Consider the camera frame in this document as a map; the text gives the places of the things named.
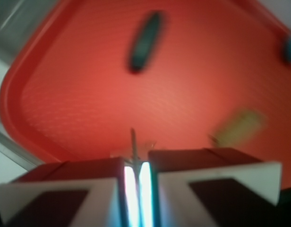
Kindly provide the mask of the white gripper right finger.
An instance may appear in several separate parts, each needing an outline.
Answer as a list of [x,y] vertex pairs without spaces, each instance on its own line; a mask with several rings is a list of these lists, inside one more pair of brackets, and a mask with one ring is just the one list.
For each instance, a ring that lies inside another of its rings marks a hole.
[[282,165],[233,148],[148,154],[156,227],[278,227]]

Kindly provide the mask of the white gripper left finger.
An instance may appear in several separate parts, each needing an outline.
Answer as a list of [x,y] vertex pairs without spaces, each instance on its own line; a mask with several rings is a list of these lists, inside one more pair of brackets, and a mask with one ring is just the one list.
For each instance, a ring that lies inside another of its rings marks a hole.
[[124,160],[44,164],[0,184],[5,227],[124,227]]

